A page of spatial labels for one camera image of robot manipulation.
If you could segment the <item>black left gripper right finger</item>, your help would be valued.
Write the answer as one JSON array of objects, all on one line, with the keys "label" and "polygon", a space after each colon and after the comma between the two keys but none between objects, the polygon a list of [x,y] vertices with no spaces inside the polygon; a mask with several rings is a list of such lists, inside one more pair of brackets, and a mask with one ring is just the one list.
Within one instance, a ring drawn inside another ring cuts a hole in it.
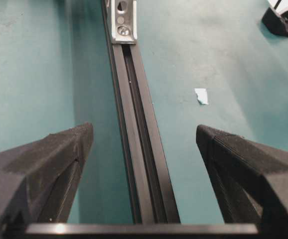
[{"label": "black left gripper right finger", "polygon": [[288,239],[288,152],[202,124],[196,143],[224,222]]}]

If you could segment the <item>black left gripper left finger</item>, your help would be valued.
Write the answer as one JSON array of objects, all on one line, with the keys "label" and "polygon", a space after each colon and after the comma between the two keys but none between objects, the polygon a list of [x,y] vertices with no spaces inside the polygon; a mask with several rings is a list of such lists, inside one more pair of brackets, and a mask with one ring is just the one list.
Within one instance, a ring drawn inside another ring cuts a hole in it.
[{"label": "black left gripper left finger", "polygon": [[0,238],[12,224],[67,222],[92,144],[87,122],[0,152]]}]

